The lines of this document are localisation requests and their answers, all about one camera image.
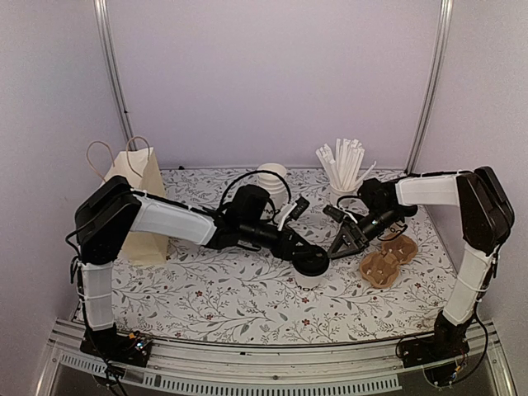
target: bag handle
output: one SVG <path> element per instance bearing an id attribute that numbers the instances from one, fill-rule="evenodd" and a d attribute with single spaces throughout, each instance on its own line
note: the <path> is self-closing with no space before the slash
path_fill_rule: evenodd
<path id="1" fill-rule="evenodd" d="M 136 139 L 141 139 L 145 142 L 145 144 L 147 144 L 147 147 L 148 147 L 148 156 L 147 156 L 147 161 L 150 159 L 150 144 L 149 142 L 146 140 L 146 138 L 144 138 L 143 136 L 135 136 L 133 138 L 130 138 L 130 140 L 128 142 L 126 142 L 126 162 L 129 163 L 129 167 L 130 169 L 132 170 L 132 172 L 134 172 L 136 175 L 138 175 L 139 177 L 143 177 L 143 175 L 139 174 L 139 172 L 137 172 L 133 167 L 132 167 L 132 164 L 130 163 L 130 158 L 129 158 L 129 150 L 130 150 L 130 143 L 132 143 L 134 140 Z"/>
<path id="2" fill-rule="evenodd" d="M 105 142 L 102 142 L 100 140 L 94 140 L 93 142 L 91 142 L 89 145 L 88 145 L 88 148 L 86 149 L 86 160 L 88 161 L 88 165 L 90 165 L 90 168 L 96 173 L 96 175 L 98 175 L 105 183 L 106 183 L 106 179 L 104 176 L 102 176 L 99 171 L 97 171 L 96 167 L 93 166 L 93 163 L 92 161 L 90 160 L 90 149 L 92 148 L 92 146 L 95 144 L 95 143 L 99 143 L 99 144 L 102 144 L 103 146 L 105 146 L 107 149 L 108 149 L 108 153 L 110 153 L 110 159 L 112 160 L 112 167 L 114 167 L 116 165 L 116 163 L 114 162 L 114 154 L 112 154 L 112 149 L 110 148 L 110 146 L 105 143 Z"/>

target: tabletop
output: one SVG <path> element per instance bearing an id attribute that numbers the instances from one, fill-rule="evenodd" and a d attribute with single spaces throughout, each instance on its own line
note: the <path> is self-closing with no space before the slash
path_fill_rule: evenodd
<path id="1" fill-rule="evenodd" d="M 226 186 L 246 171 L 162 174 L 168 198 L 216 207 Z M 386 181 L 401 174 L 375 171 L 372 176 Z M 338 225 L 323 214 L 329 195 L 325 173 L 293 169 L 286 180 L 294 197 L 302 194 L 310 202 L 291 227 L 328 248 Z M 249 177 L 241 185 L 252 181 Z M 366 213 L 359 201 L 350 208 Z M 417 243 L 418 254 L 400 267 L 400 276 L 386 290 L 370 286 L 358 269 L 366 254 L 379 250 L 376 240 L 361 254 L 331 261 L 323 285 L 302 291 L 291 264 L 265 250 L 216 251 L 170 239 L 167 265 L 115 262 L 112 303 L 117 326 L 158 337 L 266 345 L 365 342 L 431 331 L 456 273 L 424 208 L 407 223 L 405 234 Z"/>

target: black lid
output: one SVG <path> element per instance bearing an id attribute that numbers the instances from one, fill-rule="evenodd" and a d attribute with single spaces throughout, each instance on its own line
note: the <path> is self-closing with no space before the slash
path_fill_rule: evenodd
<path id="1" fill-rule="evenodd" d="M 320 276 L 327 271 L 330 260 L 322 247 L 312 246 L 311 248 L 312 254 L 294 258 L 291 263 L 295 270 L 304 276 Z"/>

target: white wall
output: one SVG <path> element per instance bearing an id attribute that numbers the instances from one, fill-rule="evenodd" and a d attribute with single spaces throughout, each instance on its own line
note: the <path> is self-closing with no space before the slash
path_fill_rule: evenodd
<path id="1" fill-rule="evenodd" d="M 528 394 L 528 3 L 455 2 L 447 55 L 418 171 L 492 166 L 516 211 L 498 278 L 486 296 L 519 394 Z M 433 218 L 461 258 L 460 217 Z"/>
<path id="2" fill-rule="evenodd" d="M 0 54 L 0 394 L 25 396 L 55 318 L 77 300 L 64 235 L 100 182 L 84 150 L 123 139 L 93 1 L 0 2 Z"/>
<path id="3" fill-rule="evenodd" d="M 112 0 L 135 134 L 162 167 L 318 165 L 358 138 L 365 165 L 403 169 L 440 0 Z"/>

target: vent grille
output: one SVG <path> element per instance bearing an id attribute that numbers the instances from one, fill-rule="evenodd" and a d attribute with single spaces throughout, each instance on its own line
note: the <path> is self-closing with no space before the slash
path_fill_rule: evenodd
<path id="1" fill-rule="evenodd" d="M 104 376 L 105 365 L 90 357 L 76 356 L 64 352 L 61 363 L 93 375 Z M 214 382 L 178 379 L 168 375 L 145 373 L 142 385 L 145 388 L 162 389 L 169 393 L 189 396 L 348 396 L 385 394 L 400 390 L 397 375 L 386 375 L 375 379 L 339 382 L 335 384 L 307 385 L 258 385 L 220 384 Z"/>

